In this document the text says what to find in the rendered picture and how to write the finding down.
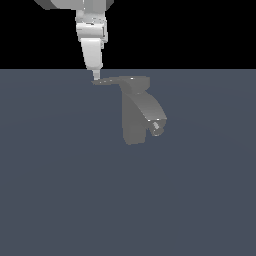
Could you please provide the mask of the grey faucet lever handle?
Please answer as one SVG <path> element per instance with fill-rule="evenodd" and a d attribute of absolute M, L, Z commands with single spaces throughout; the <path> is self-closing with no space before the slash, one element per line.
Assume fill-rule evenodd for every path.
<path fill-rule="evenodd" d="M 94 85 L 118 84 L 126 94 L 140 94 L 150 87 L 150 78 L 146 76 L 119 76 L 93 81 Z"/>

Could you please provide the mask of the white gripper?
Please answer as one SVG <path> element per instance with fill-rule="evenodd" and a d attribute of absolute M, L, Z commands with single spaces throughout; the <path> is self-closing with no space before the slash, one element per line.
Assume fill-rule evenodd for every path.
<path fill-rule="evenodd" d="M 100 79 L 100 69 L 103 66 L 101 39 L 100 38 L 82 38 L 81 47 L 83 51 L 85 65 L 93 70 L 94 80 Z"/>

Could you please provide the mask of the grey faucet body with spout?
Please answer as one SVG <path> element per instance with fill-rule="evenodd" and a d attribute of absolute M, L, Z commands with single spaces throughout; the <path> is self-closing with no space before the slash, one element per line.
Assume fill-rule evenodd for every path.
<path fill-rule="evenodd" d="M 149 93 L 122 94 L 122 128 L 127 145 L 144 143 L 147 130 L 153 137 L 160 136 L 166 121 L 159 102 Z"/>

